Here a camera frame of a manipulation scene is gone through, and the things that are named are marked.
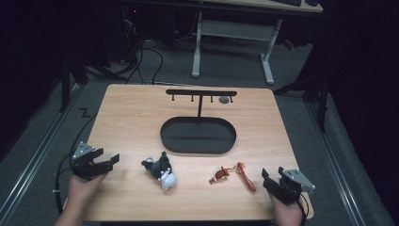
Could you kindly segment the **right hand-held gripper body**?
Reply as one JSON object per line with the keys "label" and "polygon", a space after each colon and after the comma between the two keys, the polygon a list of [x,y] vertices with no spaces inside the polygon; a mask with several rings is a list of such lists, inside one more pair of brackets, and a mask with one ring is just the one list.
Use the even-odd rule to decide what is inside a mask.
{"label": "right hand-held gripper body", "polygon": [[312,193],[315,185],[299,169],[285,169],[279,178],[276,197],[284,204],[297,202],[303,192]]}

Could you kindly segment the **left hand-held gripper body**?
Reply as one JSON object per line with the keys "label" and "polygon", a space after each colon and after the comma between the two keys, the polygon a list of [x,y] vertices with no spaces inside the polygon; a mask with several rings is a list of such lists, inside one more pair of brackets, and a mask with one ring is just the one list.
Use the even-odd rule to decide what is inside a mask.
{"label": "left hand-held gripper body", "polygon": [[88,158],[88,154],[95,149],[93,146],[80,142],[72,155],[72,173],[84,180],[92,180],[95,177],[105,174],[111,169],[98,168],[94,159]]}

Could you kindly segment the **red keychain with strap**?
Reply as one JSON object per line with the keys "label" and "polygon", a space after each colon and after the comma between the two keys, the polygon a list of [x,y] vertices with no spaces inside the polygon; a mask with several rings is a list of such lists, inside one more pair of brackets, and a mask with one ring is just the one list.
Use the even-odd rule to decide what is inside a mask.
{"label": "red keychain with strap", "polygon": [[238,174],[243,183],[246,185],[247,189],[250,192],[256,192],[257,189],[253,182],[247,177],[247,174],[245,172],[245,167],[246,165],[243,162],[238,162],[236,165],[234,165],[232,168],[224,168],[220,167],[220,170],[218,170],[214,176],[209,180],[209,184],[213,185],[215,183],[221,182],[224,179],[227,179],[232,172],[235,172]]}

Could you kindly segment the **black and white plush toy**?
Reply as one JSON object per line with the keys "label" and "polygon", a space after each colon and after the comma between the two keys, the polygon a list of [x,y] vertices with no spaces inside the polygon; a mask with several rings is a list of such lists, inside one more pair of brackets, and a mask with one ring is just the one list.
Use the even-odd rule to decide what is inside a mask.
{"label": "black and white plush toy", "polygon": [[141,165],[160,183],[162,190],[167,191],[177,185],[177,176],[172,171],[166,152],[162,152],[158,160],[152,157],[142,160]]}

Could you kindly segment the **black hook rack with tray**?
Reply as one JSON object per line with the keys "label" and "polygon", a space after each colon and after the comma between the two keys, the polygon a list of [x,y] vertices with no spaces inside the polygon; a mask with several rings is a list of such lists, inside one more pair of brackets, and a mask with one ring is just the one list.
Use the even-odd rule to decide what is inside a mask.
{"label": "black hook rack with tray", "polygon": [[226,98],[227,103],[237,95],[236,91],[222,90],[193,90],[167,89],[166,94],[171,100],[176,95],[199,97],[198,113],[195,117],[173,117],[164,122],[160,129],[163,145],[174,153],[190,154],[224,154],[227,153],[236,141],[236,130],[227,120],[215,117],[203,117],[202,103],[204,97],[211,102],[215,97]]}

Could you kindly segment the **person's right hand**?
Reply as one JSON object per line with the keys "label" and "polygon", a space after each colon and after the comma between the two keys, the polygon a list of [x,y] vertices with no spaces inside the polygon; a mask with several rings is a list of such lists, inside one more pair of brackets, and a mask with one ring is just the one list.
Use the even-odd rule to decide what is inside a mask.
{"label": "person's right hand", "polygon": [[286,205],[272,194],[269,197],[273,204],[275,221],[279,226],[301,226],[302,211],[297,204]]}

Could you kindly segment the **person's left hand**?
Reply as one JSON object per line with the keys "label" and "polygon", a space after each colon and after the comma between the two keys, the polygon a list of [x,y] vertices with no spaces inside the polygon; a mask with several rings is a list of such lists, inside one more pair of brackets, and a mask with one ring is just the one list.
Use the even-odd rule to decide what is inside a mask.
{"label": "person's left hand", "polygon": [[92,180],[84,180],[73,175],[68,186],[68,200],[65,209],[69,212],[83,214],[107,174],[101,174]]}

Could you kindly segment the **black metal stand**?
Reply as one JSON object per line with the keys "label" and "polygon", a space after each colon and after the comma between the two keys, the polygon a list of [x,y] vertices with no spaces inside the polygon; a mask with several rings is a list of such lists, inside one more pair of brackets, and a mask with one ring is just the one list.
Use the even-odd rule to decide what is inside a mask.
{"label": "black metal stand", "polygon": [[304,102],[318,102],[316,123],[319,129],[323,133],[325,133],[329,78],[330,76],[328,73],[320,73],[305,78],[299,78],[294,83],[291,83],[283,88],[274,90],[273,93],[275,95],[281,95],[290,90],[303,90],[302,100]]}
{"label": "black metal stand", "polygon": [[88,82],[85,65],[79,55],[73,51],[67,51],[62,61],[61,73],[61,107],[60,111],[65,112],[71,100],[71,77],[78,85],[85,85]]}

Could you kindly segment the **white-framed desk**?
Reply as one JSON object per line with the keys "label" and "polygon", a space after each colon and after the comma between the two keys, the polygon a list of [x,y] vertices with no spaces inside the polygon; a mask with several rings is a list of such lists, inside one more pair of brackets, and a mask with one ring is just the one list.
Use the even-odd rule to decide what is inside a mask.
{"label": "white-framed desk", "polygon": [[[272,12],[283,13],[293,12],[300,15],[308,13],[318,14],[324,11],[318,3],[316,7],[308,5],[305,0],[301,0],[300,7],[289,6],[271,0],[199,0],[199,5],[205,7],[210,4],[219,4],[221,7],[249,7],[250,9],[268,9]],[[224,19],[203,19],[202,13],[197,16],[196,48],[193,57],[192,76],[200,76],[201,62],[201,38],[203,36],[233,38],[240,40],[265,41],[267,46],[265,51],[260,54],[260,61],[263,66],[263,74],[268,85],[274,84],[269,58],[279,34],[282,24],[282,17],[278,16],[272,24],[255,24],[244,22],[228,22]]]}

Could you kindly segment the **black keyboard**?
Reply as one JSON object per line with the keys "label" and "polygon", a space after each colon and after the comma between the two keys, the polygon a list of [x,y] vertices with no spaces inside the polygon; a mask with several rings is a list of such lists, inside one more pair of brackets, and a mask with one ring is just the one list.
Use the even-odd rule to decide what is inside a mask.
{"label": "black keyboard", "polygon": [[294,6],[294,7],[300,7],[301,3],[302,3],[301,0],[271,0],[271,1],[289,5],[289,6]]}

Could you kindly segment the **metal floor rail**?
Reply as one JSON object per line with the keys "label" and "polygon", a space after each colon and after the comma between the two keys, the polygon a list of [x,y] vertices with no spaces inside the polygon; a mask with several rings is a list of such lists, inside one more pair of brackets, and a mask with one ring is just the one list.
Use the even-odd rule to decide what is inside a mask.
{"label": "metal floor rail", "polygon": [[73,85],[70,100],[61,107],[62,86],[57,86],[0,163],[0,225],[6,225],[48,154],[48,147],[75,99],[85,88]]}
{"label": "metal floor rail", "polygon": [[345,180],[343,171],[339,165],[339,162],[337,161],[337,158],[327,138],[327,134],[322,131],[322,129],[318,124],[316,107],[314,106],[314,104],[307,104],[307,103],[305,103],[304,106],[306,107],[307,112],[311,118],[312,124],[315,127],[318,137],[322,142],[323,151],[327,159],[327,164],[330,168],[334,183],[338,189],[344,208],[346,210],[347,215],[349,216],[352,226],[366,226],[364,218],[359,210],[358,204],[354,197],[354,194],[349,184]]}

